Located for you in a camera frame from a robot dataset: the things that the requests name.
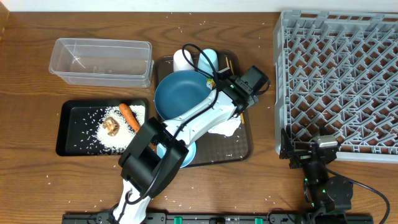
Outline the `grey dishwasher rack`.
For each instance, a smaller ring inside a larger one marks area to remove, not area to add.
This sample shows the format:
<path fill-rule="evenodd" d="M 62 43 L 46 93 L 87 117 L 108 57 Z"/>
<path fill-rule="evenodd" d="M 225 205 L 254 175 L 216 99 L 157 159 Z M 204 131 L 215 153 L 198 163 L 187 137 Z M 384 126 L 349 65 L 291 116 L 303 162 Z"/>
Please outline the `grey dishwasher rack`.
<path fill-rule="evenodd" d="M 397 162 L 397 15 L 284 10 L 274 28 L 275 143 L 315 142 L 341 161 Z"/>

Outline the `orange carrot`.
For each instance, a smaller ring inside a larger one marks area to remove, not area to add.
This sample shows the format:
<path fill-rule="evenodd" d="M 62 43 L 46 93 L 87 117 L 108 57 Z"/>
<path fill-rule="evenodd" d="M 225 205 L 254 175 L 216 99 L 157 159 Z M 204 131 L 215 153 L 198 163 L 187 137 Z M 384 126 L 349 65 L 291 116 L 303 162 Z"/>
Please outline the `orange carrot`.
<path fill-rule="evenodd" d="M 121 114 L 124 116 L 127 123 L 137 133 L 140 130 L 141 125 L 138 123 L 137 119 L 134 117 L 130 107 L 128 107 L 128 105 L 126 105 L 124 103 L 121 103 L 119 105 L 119 110 L 120 110 Z"/>

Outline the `light blue bowl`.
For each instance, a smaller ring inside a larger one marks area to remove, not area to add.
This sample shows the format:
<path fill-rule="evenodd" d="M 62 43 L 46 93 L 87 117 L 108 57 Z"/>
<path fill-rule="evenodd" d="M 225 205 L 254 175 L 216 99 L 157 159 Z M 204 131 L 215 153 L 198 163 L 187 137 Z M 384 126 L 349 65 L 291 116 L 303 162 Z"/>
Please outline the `light blue bowl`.
<path fill-rule="evenodd" d="M 195 157 L 196 151 L 197 151 L 197 146 L 196 146 L 196 143 L 194 142 L 188 147 L 188 154 L 187 154 L 186 158 L 184 159 L 184 161 L 182 162 L 182 165 L 180 166 L 181 168 L 184 168 L 187 165 L 189 165 L 189 163 L 191 163 L 191 161 Z M 163 158 L 165 153 L 166 153 L 166 148 L 162 144 L 158 144 L 157 145 L 157 155 L 160 158 Z"/>

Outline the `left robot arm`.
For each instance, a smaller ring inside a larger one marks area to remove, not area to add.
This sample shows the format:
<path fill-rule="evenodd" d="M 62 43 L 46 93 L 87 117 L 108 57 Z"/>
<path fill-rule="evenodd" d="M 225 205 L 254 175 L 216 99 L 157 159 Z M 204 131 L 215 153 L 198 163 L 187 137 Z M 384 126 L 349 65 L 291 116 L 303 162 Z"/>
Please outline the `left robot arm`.
<path fill-rule="evenodd" d="M 199 104 L 164 122 L 148 119 L 119 158 L 123 192 L 110 223 L 142 223 L 149 202 L 174 179 L 188 147 L 211 128 L 257 103 L 268 77 L 252 66 L 238 77 L 226 68 L 213 74 L 215 86 Z"/>

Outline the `brown food scrap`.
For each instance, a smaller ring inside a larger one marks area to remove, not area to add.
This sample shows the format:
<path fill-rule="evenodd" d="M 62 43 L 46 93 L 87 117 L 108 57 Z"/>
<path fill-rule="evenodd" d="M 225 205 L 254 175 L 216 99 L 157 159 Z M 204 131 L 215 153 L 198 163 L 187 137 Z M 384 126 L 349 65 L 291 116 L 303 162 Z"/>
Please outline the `brown food scrap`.
<path fill-rule="evenodd" d="M 107 130 L 109 136 L 115 136 L 119 132 L 119 123 L 112 117 L 107 117 L 102 124 L 102 127 Z"/>

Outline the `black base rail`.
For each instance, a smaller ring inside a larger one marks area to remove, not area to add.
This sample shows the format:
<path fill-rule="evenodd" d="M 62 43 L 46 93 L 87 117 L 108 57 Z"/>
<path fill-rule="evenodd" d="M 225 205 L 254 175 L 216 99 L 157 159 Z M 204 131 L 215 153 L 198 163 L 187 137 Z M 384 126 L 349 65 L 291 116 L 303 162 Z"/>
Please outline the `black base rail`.
<path fill-rule="evenodd" d="M 96 214 L 64 214 L 62 224 L 106 224 L 112 223 L 108 212 Z M 270 214 L 264 216 L 256 215 L 187 215 L 165 213 L 148 213 L 143 224 L 294 224 L 306 223 L 298 215 Z"/>

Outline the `black waste tray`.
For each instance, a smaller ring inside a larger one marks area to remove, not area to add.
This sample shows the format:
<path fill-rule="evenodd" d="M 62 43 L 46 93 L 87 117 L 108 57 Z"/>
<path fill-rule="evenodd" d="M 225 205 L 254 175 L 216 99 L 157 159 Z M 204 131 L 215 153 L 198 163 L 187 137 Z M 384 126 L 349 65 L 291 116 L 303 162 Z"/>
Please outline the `black waste tray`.
<path fill-rule="evenodd" d="M 101 130 L 106 114 L 110 110 L 119 111 L 119 104 L 142 106 L 139 122 L 148 117 L 147 100 L 107 99 L 70 100 L 63 104 L 58 128 L 55 151 L 59 156 L 102 156 L 120 155 L 122 149 L 106 147 L 96 137 Z"/>

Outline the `white tissue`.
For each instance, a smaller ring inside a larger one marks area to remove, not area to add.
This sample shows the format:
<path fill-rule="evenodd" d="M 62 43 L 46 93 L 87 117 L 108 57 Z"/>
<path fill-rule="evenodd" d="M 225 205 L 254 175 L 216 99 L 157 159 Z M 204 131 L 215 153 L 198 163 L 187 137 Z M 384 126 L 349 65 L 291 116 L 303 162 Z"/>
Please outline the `white tissue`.
<path fill-rule="evenodd" d="M 239 128 L 240 124 L 240 116 L 231 117 L 229 120 L 212 127 L 208 132 L 211 134 L 220 134 L 224 135 L 225 137 L 230 137 L 234 134 L 235 130 Z"/>

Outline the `dark blue plate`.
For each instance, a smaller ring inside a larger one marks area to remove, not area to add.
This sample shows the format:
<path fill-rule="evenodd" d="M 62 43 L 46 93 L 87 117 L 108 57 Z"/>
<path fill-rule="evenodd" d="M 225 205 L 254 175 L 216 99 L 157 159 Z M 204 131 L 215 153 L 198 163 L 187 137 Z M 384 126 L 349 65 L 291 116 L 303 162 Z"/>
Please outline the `dark blue plate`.
<path fill-rule="evenodd" d="M 176 118 L 201 103 L 211 92 L 207 78 L 185 70 L 167 75 L 155 91 L 155 108 L 163 120 Z"/>

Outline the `white plastic cup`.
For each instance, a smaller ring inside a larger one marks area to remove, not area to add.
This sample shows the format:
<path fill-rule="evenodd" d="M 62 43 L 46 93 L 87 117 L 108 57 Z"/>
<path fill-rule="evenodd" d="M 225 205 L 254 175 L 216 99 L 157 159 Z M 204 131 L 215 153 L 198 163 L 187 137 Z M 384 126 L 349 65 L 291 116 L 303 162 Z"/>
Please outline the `white plastic cup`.
<path fill-rule="evenodd" d="M 183 56 L 185 53 L 186 58 L 193 63 L 192 56 L 189 51 L 182 49 L 177 50 L 173 56 L 173 69 L 174 72 L 182 71 L 182 70 L 194 70 L 194 68 L 187 62 L 185 57 Z"/>

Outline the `dark brown serving tray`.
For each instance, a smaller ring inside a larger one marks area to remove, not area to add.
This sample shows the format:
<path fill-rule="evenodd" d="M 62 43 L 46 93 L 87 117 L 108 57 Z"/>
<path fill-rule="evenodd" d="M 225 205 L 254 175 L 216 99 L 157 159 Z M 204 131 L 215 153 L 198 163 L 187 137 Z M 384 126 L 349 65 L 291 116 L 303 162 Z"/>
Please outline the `dark brown serving tray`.
<path fill-rule="evenodd" d="M 232 61 L 234 74 L 242 75 L 237 56 L 229 50 L 216 50 L 220 68 L 226 67 L 225 57 Z M 155 89 L 159 83 L 173 72 L 173 55 L 163 56 L 154 63 Z M 241 123 L 230 137 L 220 134 L 206 133 L 195 141 L 197 151 L 194 159 L 184 168 L 208 166 L 247 159 L 253 151 L 251 127 L 248 112 L 243 113 L 244 124 Z"/>

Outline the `white rice pile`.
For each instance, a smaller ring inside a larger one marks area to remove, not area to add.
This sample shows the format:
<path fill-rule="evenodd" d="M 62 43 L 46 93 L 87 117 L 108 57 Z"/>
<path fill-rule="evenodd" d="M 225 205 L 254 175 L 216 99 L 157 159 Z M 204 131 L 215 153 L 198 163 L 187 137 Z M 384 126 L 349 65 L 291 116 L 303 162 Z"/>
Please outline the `white rice pile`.
<path fill-rule="evenodd" d="M 115 136 L 109 136 L 107 130 L 102 127 L 103 121 L 107 117 L 112 117 L 119 123 L 120 129 Z M 81 151 L 86 149 L 88 155 L 121 154 L 136 135 L 118 106 L 95 108 L 81 120 L 83 122 L 83 130 L 80 131 L 82 136 L 78 138 L 78 142 L 73 147 Z"/>

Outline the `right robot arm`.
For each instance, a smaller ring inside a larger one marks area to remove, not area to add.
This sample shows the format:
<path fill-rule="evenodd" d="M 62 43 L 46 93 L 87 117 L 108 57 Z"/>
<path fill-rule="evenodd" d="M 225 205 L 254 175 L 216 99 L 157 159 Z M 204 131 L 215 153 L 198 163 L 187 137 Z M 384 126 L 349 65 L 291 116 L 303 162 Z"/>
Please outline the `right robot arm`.
<path fill-rule="evenodd" d="M 313 206 L 299 215 L 295 223 L 347 223 L 345 211 L 351 209 L 353 184 L 338 176 L 330 177 L 327 164 L 336 159 L 339 142 L 326 130 L 308 149 L 295 149 L 286 130 L 281 130 L 280 159 L 288 159 L 291 169 L 302 169 L 305 199 Z"/>

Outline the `clear plastic bin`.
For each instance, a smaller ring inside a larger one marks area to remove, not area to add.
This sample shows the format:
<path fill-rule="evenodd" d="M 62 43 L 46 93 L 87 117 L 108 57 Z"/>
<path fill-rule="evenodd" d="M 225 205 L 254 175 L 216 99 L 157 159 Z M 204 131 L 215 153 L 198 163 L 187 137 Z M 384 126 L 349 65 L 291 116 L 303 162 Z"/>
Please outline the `clear plastic bin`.
<path fill-rule="evenodd" d="M 49 72 L 71 85 L 147 88 L 153 63 L 150 42 L 59 38 Z"/>

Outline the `green yellow snack wrapper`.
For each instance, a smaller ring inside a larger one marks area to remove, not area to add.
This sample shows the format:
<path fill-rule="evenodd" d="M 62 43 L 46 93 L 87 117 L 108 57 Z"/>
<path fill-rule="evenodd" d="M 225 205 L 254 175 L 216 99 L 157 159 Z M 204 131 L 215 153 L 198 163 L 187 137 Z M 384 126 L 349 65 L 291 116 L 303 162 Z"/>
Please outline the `green yellow snack wrapper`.
<path fill-rule="evenodd" d="M 214 82 L 214 80 L 213 79 L 211 79 L 211 78 L 207 78 L 206 79 L 206 86 L 209 88 L 209 89 L 213 89 L 213 87 L 214 87 L 214 85 L 215 85 L 215 82 Z"/>

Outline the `light blue plastic cup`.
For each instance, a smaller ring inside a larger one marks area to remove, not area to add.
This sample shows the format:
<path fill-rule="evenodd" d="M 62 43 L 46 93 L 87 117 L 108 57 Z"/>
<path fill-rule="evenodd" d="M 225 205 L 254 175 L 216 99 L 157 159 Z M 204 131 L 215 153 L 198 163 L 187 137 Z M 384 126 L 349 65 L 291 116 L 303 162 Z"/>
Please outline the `light blue plastic cup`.
<path fill-rule="evenodd" d="M 198 59 L 198 71 L 201 72 L 202 74 L 207 75 L 208 77 L 213 77 L 213 69 L 216 71 L 219 70 L 218 66 L 218 55 L 215 50 L 213 49 L 205 49 L 203 50 L 205 55 L 208 57 L 209 60 L 206 59 L 206 57 L 203 54 L 200 54 L 199 59 Z"/>

